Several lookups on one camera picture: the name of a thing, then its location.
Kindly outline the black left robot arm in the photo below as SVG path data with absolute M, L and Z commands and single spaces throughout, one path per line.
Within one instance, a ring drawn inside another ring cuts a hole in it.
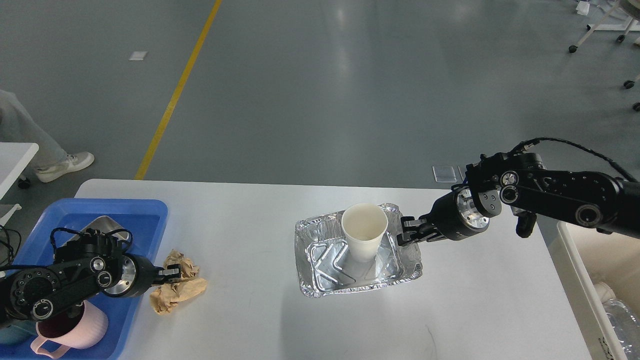
M 119 233 L 128 233 L 121 239 Z M 155 286 L 176 283 L 182 266 L 155 266 L 130 252 L 134 237 L 127 229 L 103 232 L 54 228 L 49 236 L 51 265 L 7 265 L 1 280 L 1 326 L 16 322 L 43 322 L 62 313 L 73 315 L 97 294 L 139 297 Z

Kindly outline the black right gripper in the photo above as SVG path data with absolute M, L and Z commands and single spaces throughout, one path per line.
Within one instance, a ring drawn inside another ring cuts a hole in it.
M 477 209 L 471 190 L 458 187 L 436 200 L 429 215 L 400 217 L 401 234 L 397 244 L 406 247 L 421 242 L 436 242 L 445 239 L 463 240 L 484 233 L 489 229 L 490 219 Z

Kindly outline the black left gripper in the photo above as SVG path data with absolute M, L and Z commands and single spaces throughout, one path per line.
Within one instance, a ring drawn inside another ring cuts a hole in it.
M 122 272 L 115 285 L 102 292 L 108 297 L 139 297 L 152 286 L 175 284 L 181 281 L 181 267 L 162 268 L 146 257 L 126 254 L 122 260 Z

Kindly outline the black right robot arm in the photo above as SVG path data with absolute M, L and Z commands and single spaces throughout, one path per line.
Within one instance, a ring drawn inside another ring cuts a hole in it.
M 509 152 L 488 156 L 467 164 L 464 180 L 437 199 L 429 213 L 418 218 L 404 216 L 398 246 L 439 240 L 463 240 L 489 228 L 490 219 L 511 208 L 518 219 L 515 232 L 530 237 L 538 215 L 637 239 L 639 224 L 639 180 L 610 157 L 575 142 L 558 142 L 594 155 L 618 173 L 613 177 L 597 171 L 548 170 L 530 148 L 544 141 L 535 137 Z

